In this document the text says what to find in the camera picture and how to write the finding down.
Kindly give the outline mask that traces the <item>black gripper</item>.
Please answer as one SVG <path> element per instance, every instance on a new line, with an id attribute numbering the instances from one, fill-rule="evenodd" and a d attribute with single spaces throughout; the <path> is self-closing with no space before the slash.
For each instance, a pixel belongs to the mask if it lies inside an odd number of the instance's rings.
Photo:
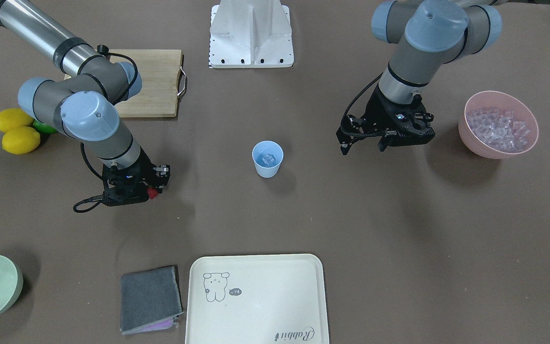
<path id="1" fill-rule="evenodd" d="M 427 144 L 436 133 L 432 128 L 434 116 L 426 111 L 421 94 L 414 94 L 411 103 L 396 104 L 375 87 L 363 116 L 347 114 L 347 126 L 339 126 L 336 137 L 343 155 L 360 140 L 380 138 L 378 149 L 389 146 Z"/>

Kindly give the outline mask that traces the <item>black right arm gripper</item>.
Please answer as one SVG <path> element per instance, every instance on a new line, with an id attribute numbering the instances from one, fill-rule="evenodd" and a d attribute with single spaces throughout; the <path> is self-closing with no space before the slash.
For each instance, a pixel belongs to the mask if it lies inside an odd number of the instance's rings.
<path id="1" fill-rule="evenodd" d="M 138 204 L 149 199 L 147 187 L 154 187 L 158 193 L 164 191 L 170 179 L 170 165 L 153 164 L 144 152 L 132 165 L 126 168 L 103 166 L 104 192 L 101 202 L 107 206 Z"/>

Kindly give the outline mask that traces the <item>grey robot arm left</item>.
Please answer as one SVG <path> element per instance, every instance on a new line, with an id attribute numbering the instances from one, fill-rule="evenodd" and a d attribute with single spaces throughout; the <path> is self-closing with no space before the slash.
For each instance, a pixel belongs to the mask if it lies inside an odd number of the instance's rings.
<path id="1" fill-rule="evenodd" d="M 373 92 L 364 115 L 343 113 L 336 132 L 343 155 L 373 137 L 380 138 L 379 151 L 434 139 L 434 116 L 422 102 L 422 91 L 442 65 L 493 45 L 502 18 L 495 6 L 481 2 L 389 0 L 374 11 L 371 31 L 396 48 L 384 72 L 367 85 Z"/>

